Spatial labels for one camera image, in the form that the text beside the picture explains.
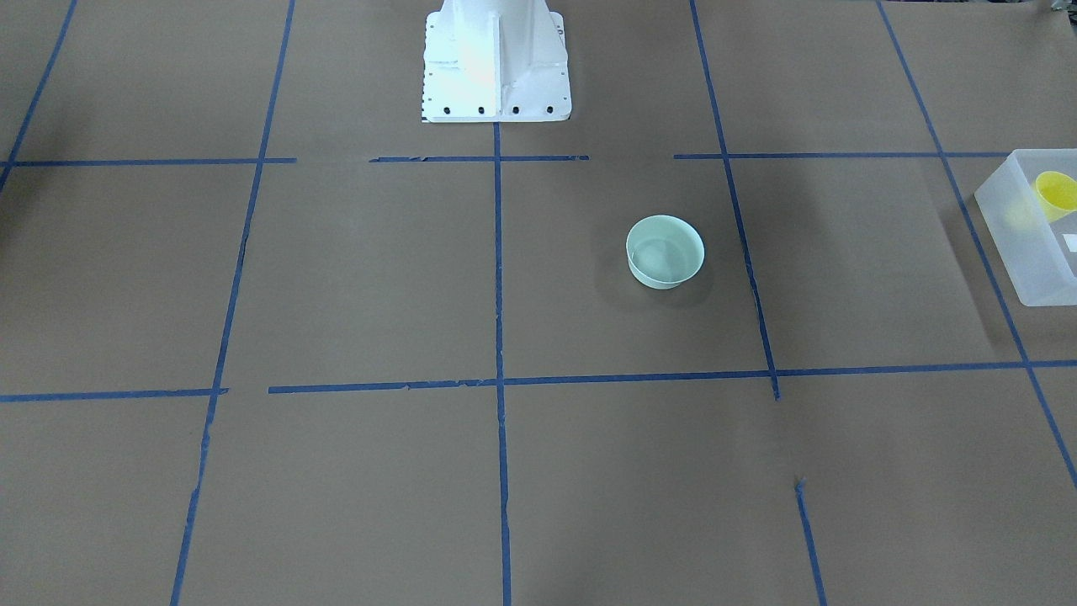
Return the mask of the yellow plastic cup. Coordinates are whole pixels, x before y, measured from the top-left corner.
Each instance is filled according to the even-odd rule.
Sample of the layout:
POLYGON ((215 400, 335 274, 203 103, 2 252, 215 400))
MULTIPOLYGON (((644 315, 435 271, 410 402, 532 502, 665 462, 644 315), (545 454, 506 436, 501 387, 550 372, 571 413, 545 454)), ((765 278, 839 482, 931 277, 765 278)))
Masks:
POLYGON ((1050 226, 1075 210, 1076 180, 1058 170, 1045 170, 1018 189, 1004 217, 1012 229, 1030 231, 1050 226))

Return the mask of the clear plastic bin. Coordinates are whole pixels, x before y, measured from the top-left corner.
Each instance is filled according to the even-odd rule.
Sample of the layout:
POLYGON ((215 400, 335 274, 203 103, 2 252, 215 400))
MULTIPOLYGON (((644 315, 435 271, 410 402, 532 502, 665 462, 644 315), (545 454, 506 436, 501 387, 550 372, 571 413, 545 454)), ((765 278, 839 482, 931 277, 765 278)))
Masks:
POLYGON ((1020 302, 1024 306, 1074 306, 1076 212, 1050 226, 1030 231, 1012 229, 1004 217, 1018 189, 1045 170, 1076 177, 1076 150, 1015 150, 974 192, 974 197, 1020 302))

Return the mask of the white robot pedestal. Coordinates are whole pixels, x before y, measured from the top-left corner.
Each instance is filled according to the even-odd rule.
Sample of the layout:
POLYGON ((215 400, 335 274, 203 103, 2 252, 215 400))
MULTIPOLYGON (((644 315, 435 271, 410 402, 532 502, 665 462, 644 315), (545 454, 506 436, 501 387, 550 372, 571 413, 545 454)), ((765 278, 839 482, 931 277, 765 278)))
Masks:
POLYGON ((545 1, 445 1, 428 13, 424 34, 423 122, 572 115, 565 22, 545 1))

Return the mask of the mint green bowl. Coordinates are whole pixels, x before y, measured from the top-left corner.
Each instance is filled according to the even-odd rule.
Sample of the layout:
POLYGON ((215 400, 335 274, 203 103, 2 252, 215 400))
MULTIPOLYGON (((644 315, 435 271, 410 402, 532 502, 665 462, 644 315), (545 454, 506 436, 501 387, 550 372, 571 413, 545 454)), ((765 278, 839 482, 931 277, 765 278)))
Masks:
POLYGON ((629 271, 647 288, 670 290, 703 267, 705 245, 693 224, 673 215, 639 221, 624 239, 629 271))

